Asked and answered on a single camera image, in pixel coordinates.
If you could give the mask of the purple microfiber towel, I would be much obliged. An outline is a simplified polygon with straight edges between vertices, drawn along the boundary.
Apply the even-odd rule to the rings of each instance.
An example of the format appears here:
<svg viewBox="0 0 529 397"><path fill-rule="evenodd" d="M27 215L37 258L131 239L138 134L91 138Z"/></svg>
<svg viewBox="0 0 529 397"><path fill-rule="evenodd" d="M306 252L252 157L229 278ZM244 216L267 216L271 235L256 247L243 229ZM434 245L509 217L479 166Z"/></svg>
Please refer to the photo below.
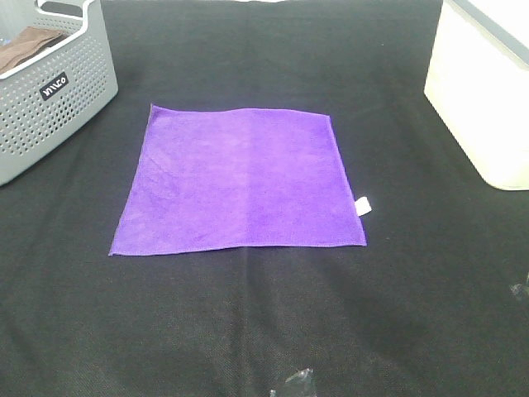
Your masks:
<svg viewBox="0 0 529 397"><path fill-rule="evenodd" d="M329 116L152 106L110 252L366 243Z"/></svg>

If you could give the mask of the clear tape piece front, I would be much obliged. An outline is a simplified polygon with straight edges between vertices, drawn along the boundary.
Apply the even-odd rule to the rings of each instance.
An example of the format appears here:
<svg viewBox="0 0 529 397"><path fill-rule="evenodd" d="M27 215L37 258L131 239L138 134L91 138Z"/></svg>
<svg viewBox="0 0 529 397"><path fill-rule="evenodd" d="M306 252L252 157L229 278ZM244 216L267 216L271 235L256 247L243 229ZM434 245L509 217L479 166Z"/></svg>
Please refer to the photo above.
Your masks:
<svg viewBox="0 0 529 397"><path fill-rule="evenodd" d="M269 397L315 397L317 389L313 369L307 368L291 375L278 389L271 390Z"/></svg>

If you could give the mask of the clear tape piece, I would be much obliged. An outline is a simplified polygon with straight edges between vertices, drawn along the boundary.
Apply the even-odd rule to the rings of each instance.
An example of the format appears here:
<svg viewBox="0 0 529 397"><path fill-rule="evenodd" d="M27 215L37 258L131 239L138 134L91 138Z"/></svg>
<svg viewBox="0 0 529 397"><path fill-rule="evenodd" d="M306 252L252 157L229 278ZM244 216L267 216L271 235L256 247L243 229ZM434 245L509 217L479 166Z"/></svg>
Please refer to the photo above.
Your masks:
<svg viewBox="0 0 529 397"><path fill-rule="evenodd" d="M524 283L510 286L512 296L518 301L527 301L529 297L529 276Z"/></svg>
<svg viewBox="0 0 529 397"><path fill-rule="evenodd" d="M317 389L313 369L307 368L291 375L278 389L271 390L269 397L315 397Z"/></svg>

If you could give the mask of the black table cloth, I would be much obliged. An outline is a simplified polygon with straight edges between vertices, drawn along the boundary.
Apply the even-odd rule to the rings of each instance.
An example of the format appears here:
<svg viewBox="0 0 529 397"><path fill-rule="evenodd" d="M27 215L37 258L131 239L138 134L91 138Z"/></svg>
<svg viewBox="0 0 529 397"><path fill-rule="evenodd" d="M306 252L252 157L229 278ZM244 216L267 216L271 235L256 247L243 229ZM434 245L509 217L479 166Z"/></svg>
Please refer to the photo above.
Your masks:
<svg viewBox="0 0 529 397"><path fill-rule="evenodd" d="M117 96L1 189L4 396L525 396L528 195L423 94L438 1L105 1ZM331 117L365 247L110 256L152 103Z"/></svg>

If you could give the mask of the grey perforated plastic basket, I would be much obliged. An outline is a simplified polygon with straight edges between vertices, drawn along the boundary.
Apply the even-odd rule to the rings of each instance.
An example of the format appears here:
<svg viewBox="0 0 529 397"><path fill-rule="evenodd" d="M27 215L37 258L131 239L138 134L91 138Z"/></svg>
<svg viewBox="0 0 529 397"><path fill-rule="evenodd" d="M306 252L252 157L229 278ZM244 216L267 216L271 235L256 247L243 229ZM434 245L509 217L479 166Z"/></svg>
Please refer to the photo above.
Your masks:
<svg viewBox="0 0 529 397"><path fill-rule="evenodd" d="M1 183L52 152L117 94L117 77L99 1L72 1L80 16L49 12L40 1L3 1L1 37L29 26L66 38L1 76Z"/></svg>

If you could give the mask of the white plastic storage box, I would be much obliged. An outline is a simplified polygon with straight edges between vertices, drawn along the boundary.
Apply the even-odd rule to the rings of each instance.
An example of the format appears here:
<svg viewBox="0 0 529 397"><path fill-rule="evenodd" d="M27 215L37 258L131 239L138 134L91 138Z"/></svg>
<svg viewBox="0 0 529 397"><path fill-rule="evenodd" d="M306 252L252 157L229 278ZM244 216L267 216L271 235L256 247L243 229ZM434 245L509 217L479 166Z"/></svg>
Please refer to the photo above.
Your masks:
<svg viewBox="0 0 529 397"><path fill-rule="evenodd" d="M444 1L424 94L486 183L528 188L526 1Z"/></svg>

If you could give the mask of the clear tape piece right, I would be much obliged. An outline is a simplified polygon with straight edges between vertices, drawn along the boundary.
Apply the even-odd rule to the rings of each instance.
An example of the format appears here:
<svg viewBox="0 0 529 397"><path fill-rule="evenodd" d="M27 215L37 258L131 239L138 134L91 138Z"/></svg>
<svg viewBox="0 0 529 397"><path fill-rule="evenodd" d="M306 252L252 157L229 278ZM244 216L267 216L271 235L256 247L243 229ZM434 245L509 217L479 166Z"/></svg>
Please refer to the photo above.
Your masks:
<svg viewBox="0 0 529 397"><path fill-rule="evenodd" d="M510 286L512 296L518 301L527 301L529 297L529 276L524 283Z"/></svg>

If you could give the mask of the brown folded towel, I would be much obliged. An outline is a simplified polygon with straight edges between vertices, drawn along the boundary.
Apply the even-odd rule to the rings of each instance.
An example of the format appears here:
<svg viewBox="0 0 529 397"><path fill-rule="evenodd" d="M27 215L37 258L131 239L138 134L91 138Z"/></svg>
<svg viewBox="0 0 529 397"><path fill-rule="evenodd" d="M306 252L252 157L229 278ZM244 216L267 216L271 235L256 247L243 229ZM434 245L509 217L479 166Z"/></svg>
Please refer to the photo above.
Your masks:
<svg viewBox="0 0 529 397"><path fill-rule="evenodd" d="M67 37L60 30L33 26L25 28L14 40L1 46L1 73L15 68Z"/></svg>

